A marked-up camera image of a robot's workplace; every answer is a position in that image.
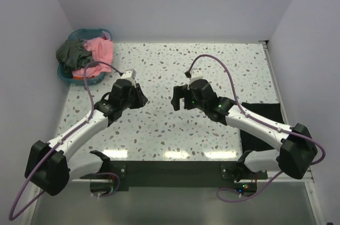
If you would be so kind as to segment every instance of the laundry basket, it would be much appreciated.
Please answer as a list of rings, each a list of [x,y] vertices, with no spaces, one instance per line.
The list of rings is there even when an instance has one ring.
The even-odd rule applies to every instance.
[[[79,29],[71,33],[70,36],[68,37],[68,40],[80,40],[80,39],[90,40],[90,39],[94,39],[94,38],[101,36],[103,32],[107,33],[110,37],[110,40],[112,40],[111,33],[108,30],[102,29],[102,28]],[[68,77],[64,72],[64,65],[62,63],[59,64],[57,73],[58,73],[59,78],[61,78],[61,80],[65,82],[78,84],[78,85],[85,85],[82,79],[73,79],[73,78]],[[88,85],[98,84],[104,79],[104,77],[105,77],[105,72],[101,72],[100,75],[87,79],[87,83]]]

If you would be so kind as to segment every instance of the gray cloth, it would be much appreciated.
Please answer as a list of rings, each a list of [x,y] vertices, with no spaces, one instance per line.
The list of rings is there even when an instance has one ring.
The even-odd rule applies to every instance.
[[[59,63],[64,64],[64,72],[68,77],[72,77],[72,72],[84,68],[86,64],[93,61],[92,52],[84,48],[80,40],[67,40],[56,51]]]

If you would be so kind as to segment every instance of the pile of clothes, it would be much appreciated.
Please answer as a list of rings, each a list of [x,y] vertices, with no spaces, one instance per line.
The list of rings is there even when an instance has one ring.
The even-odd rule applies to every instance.
[[[82,79],[84,67],[91,61],[103,61],[112,64],[113,42],[103,32],[100,37],[91,40],[67,40],[56,51],[59,63],[64,65],[64,73],[69,78]],[[86,78],[98,76],[101,72],[111,72],[111,68],[94,63],[86,70]]]

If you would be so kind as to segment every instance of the table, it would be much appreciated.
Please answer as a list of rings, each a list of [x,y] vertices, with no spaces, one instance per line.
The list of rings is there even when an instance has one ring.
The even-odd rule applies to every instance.
[[[239,130],[210,121],[194,110],[174,111],[170,104],[173,86],[187,84],[184,72],[200,54],[220,58],[230,69],[241,102],[276,103],[277,96],[261,44],[118,43],[114,44],[113,66],[120,71],[135,69],[148,104],[126,110],[109,128],[95,135],[72,160],[104,152],[111,159],[136,161],[235,161],[242,154]],[[202,58],[196,64],[219,96],[233,98],[227,74],[214,60]],[[111,91],[119,78],[108,73],[90,86],[94,101]],[[71,85],[57,134],[82,119],[90,110],[83,86]]]

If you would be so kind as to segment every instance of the white wall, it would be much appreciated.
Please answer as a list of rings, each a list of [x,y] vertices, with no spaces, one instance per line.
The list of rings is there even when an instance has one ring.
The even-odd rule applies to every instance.
[[[327,151],[312,167],[327,220],[340,223],[340,0],[293,0],[269,42],[290,123]]]
[[[59,0],[73,28],[120,41],[268,40],[292,0]]]
[[[67,86],[56,74],[55,49],[72,29],[58,0],[0,4],[0,223],[10,224],[30,147],[50,139],[60,117]]]

